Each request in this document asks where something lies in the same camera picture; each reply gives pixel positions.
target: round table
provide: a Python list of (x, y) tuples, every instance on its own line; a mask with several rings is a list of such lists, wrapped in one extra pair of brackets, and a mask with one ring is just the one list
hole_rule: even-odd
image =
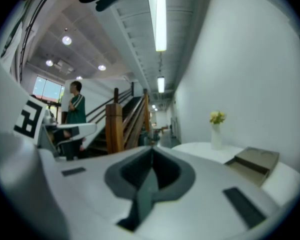
[[(190, 142), (175, 146), (176, 151), (225, 164), (244, 150), (241, 147), (225, 145), (221, 150), (213, 150), (210, 142)], [(300, 195), (300, 173), (278, 161), (270, 176), (261, 186), (272, 199), (283, 206)]]

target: light fixture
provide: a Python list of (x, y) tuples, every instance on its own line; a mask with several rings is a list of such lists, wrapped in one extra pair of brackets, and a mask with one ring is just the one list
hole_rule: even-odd
[(46, 64), (48, 67), (52, 67), (52, 66), (54, 65), (54, 63), (52, 62), (51, 59), (47, 60), (47, 61), (45, 62), (45, 64)]
[(107, 68), (104, 65), (100, 65), (100, 66), (98, 66), (98, 69), (101, 71), (105, 71)]
[(71, 45), (72, 43), (72, 39), (69, 36), (64, 36), (62, 38), (62, 43), (64, 43), (66, 46)]
[(157, 52), (167, 50), (167, 8), (166, 0), (148, 0)]
[(158, 77), (158, 91), (160, 94), (165, 92), (165, 78), (163, 76)]

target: black slot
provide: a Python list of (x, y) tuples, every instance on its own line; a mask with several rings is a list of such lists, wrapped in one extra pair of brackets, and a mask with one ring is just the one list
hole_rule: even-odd
[(227, 199), (239, 213), (249, 229), (263, 222), (266, 217), (236, 187), (223, 191)]
[(70, 170), (63, 170), (61, 173), (63, 174), (63, 176), (70, 176), (70, 175), (74, 175), (74, 174), (79, 174), (79, 173), (83, 173), (85, 172), (86, 169), (83, 167), (78, 167), (78, 168), (74, 168), (74, 169), (70, 169)]

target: vase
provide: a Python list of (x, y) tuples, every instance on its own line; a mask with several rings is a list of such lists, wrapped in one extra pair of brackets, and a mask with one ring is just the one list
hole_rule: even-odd
[(211, 126), (211, 148), (213, 150), (221, 150), (222, 140), (220, 133), (220, 124), (212, 124)]

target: wooden newel post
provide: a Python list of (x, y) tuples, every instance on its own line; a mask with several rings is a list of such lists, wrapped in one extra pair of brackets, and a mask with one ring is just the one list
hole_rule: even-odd
[(105, 106), (105, 138), (108, 154), (124, 151), (122, 107), (118, 103)]
[(114, 103), (119, 103), (119, 89), (114, 88)]
[(149, 96), (147, 89), (143, 90), (144, 93), (144, 125), (145, 130), (149, 133), (150, 132), (150, 125), (149, 125)]

